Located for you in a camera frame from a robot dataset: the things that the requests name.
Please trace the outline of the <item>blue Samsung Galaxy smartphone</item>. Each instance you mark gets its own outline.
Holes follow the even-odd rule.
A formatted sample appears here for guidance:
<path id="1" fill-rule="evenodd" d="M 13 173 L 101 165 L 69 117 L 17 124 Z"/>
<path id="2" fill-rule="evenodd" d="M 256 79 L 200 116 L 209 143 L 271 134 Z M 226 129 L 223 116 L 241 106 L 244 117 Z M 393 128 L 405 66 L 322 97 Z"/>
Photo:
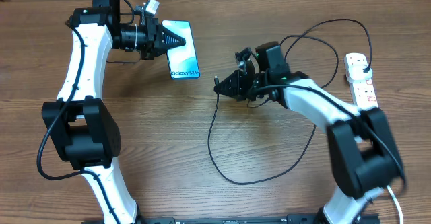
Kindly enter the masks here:
<path id="1" fill-rule="evenodd" d="M 174 32 L 185 39 L 184 46 L 179 46 L 167 51 L 167 59 L 171 78 L 199 78 L 199 64 L 190 23 L 184 20 L 164 20 L 162 25 L 171 32 Z"/>

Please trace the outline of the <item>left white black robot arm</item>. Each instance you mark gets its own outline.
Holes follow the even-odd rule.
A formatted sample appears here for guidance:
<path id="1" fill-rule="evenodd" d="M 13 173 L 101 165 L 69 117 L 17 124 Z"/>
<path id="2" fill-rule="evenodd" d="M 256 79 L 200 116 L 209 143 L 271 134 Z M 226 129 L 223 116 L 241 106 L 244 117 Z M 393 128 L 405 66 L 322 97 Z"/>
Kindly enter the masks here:
<path id="1" fill-rule="evenodd" d="M 137 24 L 121 22 L 121 1 L 92 0 L 91 7 L 75 9 L 65 22 L 73 36 L 69 68 L 57 99 L 42 105 L 46 133 L 36 167 L 42 177 L 54 180 L 42 168 L 44 147 L 52 141 L 60 159 L 74 169 L 58 180 L 83 176 L 102 209 L 103 223 L 143 223 L 119 167 L 119 127 L 102 101 L 108 55 L 112 49 L 121 49 L 152 60 L 184 46 L 186 40 L 158 21 L 158 1 L 147 0 L 131 8 L 131 16 L 139 16 Z"/>

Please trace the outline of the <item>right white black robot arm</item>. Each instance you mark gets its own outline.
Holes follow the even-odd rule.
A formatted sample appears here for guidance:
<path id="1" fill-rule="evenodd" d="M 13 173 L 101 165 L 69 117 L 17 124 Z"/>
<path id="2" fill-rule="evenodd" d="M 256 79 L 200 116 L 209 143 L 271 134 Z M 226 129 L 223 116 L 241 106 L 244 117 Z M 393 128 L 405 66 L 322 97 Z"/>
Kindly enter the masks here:
<path id="1" fill-rule="evenodd" d="M 286 223 L 380 223 L 366 207 L 395 178 L 405 179 L 403 164 L 385 113 L 361 109 L 327 93 L 308 75 L 291 72 L 277 42 L 235 54 L 238 69 L 215 79 L 214 92 L 238 101 L 268 96 L 302 114 L 327 135 L 337 187 L 317 213 L 289 214 Z"/>

